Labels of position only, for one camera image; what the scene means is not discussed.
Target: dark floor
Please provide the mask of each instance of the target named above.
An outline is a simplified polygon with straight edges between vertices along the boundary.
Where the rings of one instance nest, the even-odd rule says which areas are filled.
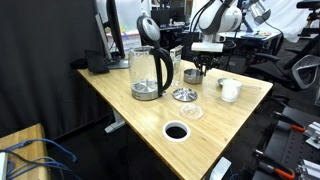
[[[282,49],[299,49],[305,42],[285,42]],[[281,50],[278,56],[285,62],[292,57],[292,54]],[[320,116],[320,107],[314,106],[316,88],[315,85],[305,91],[292,92],[275,85],[274,93],[290,97],[293,107]],[[228,171],[224,179],[230,179],[232,173],[238,174],[244,166],[250,166],[251,152],[262,136],[261,130],[270,123],[272,119],[270,115],[274,110],[281,109],[271,102],[264,103],[257,114],[249,117],[231,141],[222,154],[232,162],[232,171]],[[105,134],[104,128],[110,124],[110,119],[107,117],[92,123],[85,129],[57,141],[78,156],[77,164],[72,163],[71,157],[56,147],[48,147],[49,156],[64,163],[84,179],[178,179],[129,127],[123,127],[112,134]],[[52,179],[61,179],[55,171],[52,176]]]

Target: table leg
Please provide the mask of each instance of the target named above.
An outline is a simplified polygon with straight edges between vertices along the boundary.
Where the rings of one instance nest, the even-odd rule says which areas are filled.
[[[122,126],[124,126],[126,123],[125,121],[121,118],[120,114],[114,110],[113,110],[113,115],[114,115],[114,118],[116,120],[116,122],[110,124],[108,127],[106,127],[104,130],[106,131],[106,133],[112,133],[113,131],[121,128]]]

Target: black wall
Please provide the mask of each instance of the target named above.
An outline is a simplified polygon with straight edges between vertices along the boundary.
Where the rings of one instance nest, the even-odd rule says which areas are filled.
[[[91,0],[0,3],[0,137],[36,123],[62,136],[107,112],[69,63],[102,52]]]

